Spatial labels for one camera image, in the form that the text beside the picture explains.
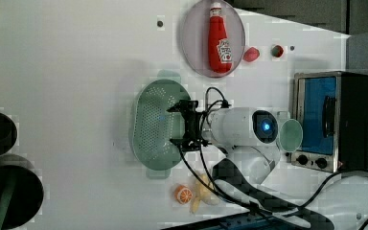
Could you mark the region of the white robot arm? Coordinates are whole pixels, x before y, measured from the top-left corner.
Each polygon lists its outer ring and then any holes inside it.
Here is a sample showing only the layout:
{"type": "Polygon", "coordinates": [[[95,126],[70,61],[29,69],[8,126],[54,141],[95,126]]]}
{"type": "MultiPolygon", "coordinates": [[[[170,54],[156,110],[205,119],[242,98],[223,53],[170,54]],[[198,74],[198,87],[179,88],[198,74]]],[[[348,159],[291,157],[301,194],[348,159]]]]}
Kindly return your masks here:
{"type": "Polygon", "coordinates": [[[203,152],[209,145],[223,152],[223,158],[209,166],[204,156],[204,173],[195,173],[200,186],[211,194],[238,204],[263,217],[272,216],[304,230],[335,230],[325,215],[309,209],[307,203],[291,200],[262,186],[274,170],[280,149],[281,120],[273,112],[257,108],[231,108],[226,100],[218,100],[206,110],[196,110],[197,101],[181,100],[171,106],[184,120],[185,132],[171,142],[180,154],[203,152]]]}

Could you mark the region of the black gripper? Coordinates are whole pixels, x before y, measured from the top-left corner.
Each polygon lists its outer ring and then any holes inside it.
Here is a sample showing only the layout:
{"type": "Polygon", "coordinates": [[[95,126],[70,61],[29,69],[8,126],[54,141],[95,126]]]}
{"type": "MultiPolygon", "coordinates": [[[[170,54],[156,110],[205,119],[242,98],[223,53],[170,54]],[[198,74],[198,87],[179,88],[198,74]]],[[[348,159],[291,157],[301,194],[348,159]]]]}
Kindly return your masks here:
{"type": "Polygon", "coordinates": [[[205,112],[197,111],[198,101],[181,100],[168,109],[168,112],[180,112],[184,119],[185,132],[182,139],[170,142],[182,151],[197,151],[206,147],[208,142],[202,137],[202,120],[205,112]]]}

